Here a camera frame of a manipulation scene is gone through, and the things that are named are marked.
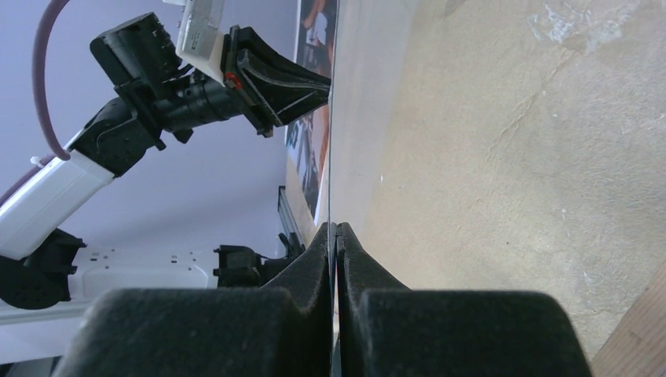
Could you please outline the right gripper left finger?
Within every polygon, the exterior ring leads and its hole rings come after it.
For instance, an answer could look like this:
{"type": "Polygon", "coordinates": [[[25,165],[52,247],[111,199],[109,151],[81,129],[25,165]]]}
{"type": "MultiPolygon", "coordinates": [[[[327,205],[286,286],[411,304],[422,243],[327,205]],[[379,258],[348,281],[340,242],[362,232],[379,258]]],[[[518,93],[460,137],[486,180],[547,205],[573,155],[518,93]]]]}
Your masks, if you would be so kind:
{"type": "Polygon", "coordinates": [[[57,376],[327,376],[329,225],[259,288],[126,289],[100,297],[57,376]]]}

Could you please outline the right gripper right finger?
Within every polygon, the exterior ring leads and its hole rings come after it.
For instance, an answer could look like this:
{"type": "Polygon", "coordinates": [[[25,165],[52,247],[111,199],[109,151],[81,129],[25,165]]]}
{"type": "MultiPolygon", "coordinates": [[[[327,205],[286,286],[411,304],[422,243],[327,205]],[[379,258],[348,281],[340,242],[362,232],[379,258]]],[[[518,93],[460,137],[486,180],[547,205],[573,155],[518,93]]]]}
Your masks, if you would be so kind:
{"type": "Polygon", "coordinates": [[[412,290],[352,227],[335,234],[344,376],[589,376],[564,309],[536,291],[412,290]]]}

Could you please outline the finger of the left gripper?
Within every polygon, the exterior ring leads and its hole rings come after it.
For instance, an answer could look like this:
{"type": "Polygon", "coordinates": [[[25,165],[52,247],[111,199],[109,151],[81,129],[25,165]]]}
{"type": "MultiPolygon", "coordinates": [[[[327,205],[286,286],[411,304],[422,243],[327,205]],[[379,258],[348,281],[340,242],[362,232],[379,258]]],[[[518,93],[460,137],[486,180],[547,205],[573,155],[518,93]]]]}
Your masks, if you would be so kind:
{"type": "Polygon", "coordinates": [[[259,79],[239,85],[236,93],[257,128],[286,126],[325,105],[330,86],[278,86],[259,79]]]}
{"type": "Polygon", "coordinates": [[[328,77],[310,71],[270,47],[252,27],[235,25],[223,36],[223,73],[244,85],[259,79],[278,86],[330,86],[328,77]]]}

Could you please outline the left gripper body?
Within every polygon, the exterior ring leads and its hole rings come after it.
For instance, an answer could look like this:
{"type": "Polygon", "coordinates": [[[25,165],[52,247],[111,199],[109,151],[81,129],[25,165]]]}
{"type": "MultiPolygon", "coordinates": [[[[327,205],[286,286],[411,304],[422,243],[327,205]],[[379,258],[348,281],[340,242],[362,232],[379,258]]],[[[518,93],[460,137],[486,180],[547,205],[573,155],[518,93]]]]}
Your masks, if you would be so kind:
{"type": "Polygon", "coordinates": [[[185,144],[194,128],[243,114],[230,89],[182,63],[154,13],[99,34],[90,52],[117,96],[73,137],[70,149],[116,178],[150,148],[163,150],[162,132],[185,144]]]}

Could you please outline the glossy photo print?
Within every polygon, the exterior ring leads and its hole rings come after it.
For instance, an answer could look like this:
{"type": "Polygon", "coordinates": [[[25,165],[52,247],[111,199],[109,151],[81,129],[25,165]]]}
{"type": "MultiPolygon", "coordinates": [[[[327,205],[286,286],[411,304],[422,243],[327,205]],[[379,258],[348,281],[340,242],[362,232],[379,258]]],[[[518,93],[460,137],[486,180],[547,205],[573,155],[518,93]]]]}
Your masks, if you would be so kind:
{"type": "MultiPolygon", "coordinates": [[[[326,79],[331,78],[338,2],[300,1],[295,63],[326,79]]],[[[321,93],[309,99],[310,110],[287,126],[285,145],[294,164],[309,219],[317,224],[321,187],[330,137],[330,106],[321,93]]]]}

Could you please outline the clear acrylic sheet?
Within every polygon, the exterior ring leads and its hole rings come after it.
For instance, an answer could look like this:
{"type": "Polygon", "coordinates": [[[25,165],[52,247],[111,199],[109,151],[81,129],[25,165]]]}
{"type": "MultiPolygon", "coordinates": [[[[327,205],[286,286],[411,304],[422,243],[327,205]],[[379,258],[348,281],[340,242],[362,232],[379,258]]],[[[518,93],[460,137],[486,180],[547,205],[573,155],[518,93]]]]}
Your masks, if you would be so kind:
{"type": "Polygon", "coordinates": [[[387,127],[421,1],[341,1],[335,37],[328,157],[328,221],[362,237],[387,127]]]}

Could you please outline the wooden picture frame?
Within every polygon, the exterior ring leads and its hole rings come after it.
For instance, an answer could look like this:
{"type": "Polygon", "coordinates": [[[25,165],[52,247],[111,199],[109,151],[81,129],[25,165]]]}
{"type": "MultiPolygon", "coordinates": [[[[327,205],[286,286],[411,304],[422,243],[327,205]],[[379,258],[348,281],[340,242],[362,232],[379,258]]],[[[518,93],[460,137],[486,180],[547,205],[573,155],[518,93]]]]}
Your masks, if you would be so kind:
{"type": "Polygon", "coordinates": [[[591,361],[595,376],[665,375],[665,266],[591,361]]]}

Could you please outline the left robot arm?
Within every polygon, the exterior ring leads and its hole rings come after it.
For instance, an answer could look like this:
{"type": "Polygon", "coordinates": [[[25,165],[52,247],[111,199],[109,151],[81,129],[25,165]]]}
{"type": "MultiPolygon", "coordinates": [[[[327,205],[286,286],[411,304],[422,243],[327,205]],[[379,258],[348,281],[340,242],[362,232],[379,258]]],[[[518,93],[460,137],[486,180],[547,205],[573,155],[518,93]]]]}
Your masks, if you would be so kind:
{"type": "Polygon", "coordinates": [[[271,259],[249,247],[197,250],[177,245],[182,208],[132,221],[118,238],[146,235],[144,250],[96,247],[62,229],[86,201],[143,159],[164,150],[162,136],[189,142],[198,127],[243,116],[261,137],[309,115],[328,99],[330,79],[279,55],[251,27],[216,28],[216,17],[186,26],[173,42],[154,13],[98,35],[90,51],[115,97],[65,145],[65,157],[37,159],[35,169],[1,201],[1,324],[46,324],[82,315],[98,296],[127,288],[258,286],[268,268],[284,267],[305,249],[282,232],[286,254],[271,259]]]}

